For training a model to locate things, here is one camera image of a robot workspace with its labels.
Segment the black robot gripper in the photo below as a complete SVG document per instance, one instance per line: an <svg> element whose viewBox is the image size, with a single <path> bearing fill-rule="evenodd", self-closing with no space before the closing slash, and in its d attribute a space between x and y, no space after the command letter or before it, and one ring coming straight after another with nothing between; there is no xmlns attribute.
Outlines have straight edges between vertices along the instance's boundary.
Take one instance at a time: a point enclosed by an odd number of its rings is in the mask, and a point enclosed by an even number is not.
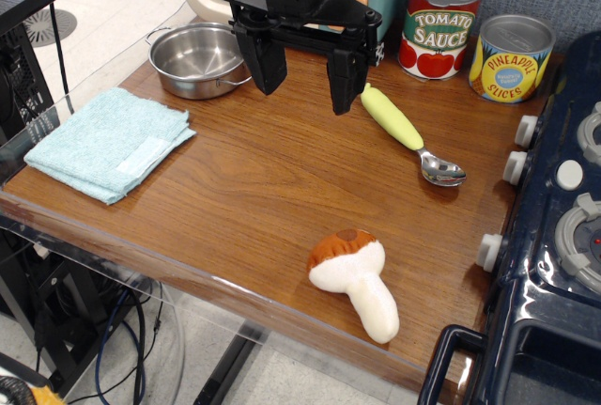
<svg viewBox="0 0 601 405"><path fill-rule="evenodd" d="M301 28L308 23L342 26L347 31L359 30L362 53L334 49L328 54L327 73L330 82L332 110L337 116L347 113L355 98L362 93L369 65L382 59L378 42L381 15L357 0L225 0L235 19L246 8L272 23ZM265 95L273 93L287 76L285 48L275 41L269 30L253 30L234 23L234 34L244 62L256 87Z"/></svg>

